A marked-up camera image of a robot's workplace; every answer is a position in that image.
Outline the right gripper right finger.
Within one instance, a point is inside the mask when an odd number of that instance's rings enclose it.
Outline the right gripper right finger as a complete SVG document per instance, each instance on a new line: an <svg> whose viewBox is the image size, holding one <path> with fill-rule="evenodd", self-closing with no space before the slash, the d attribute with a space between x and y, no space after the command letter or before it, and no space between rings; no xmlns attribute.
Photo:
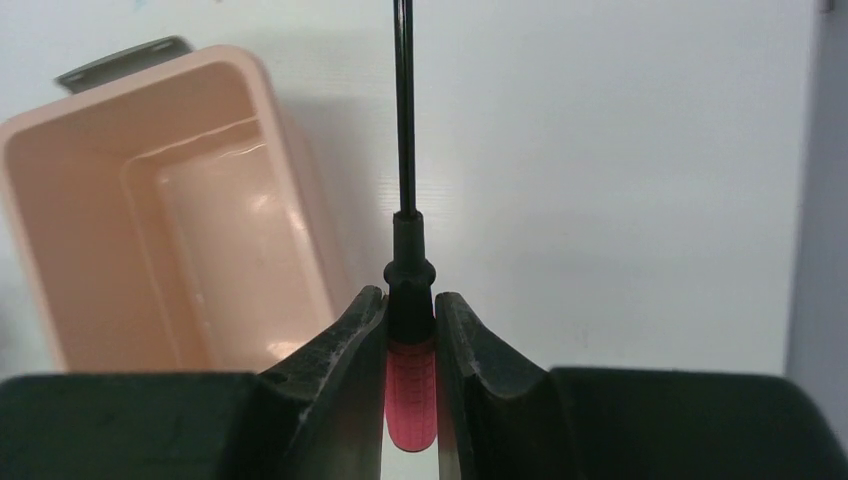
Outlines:
<svg viewBox="0 0 848 480"><path fill-rule="evenodd" d="M843 479L813 401L779 377L543 369L438 295L443 479Z"/></svg>

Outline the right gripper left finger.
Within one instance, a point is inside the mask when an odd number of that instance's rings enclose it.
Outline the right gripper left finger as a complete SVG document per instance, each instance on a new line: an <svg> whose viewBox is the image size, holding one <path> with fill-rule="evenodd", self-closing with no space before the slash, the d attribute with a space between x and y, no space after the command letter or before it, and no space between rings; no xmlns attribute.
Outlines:
<svg viewBox="0 0 848 480"><path fill-rule="evenodd" d="M5 479L376 479L387 333L368 286L260 373L56 374L1 386Z"/></svg>

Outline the red handled screwdriver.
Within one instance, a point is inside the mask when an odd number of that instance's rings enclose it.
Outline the red handled screwdriver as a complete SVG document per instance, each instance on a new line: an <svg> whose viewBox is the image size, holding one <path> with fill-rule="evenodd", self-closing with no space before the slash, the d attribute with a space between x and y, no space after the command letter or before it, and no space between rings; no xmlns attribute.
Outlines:
<svg viewBox="0 0 848 480"><path fill-rule="evenodd" d="M426 258L424 220L416 204L413 3L395 1L393 13L399 210L393 215L392 260L384 269L389 287L385 417L394 445L417 453L437 435L436 271Z"/></svg>

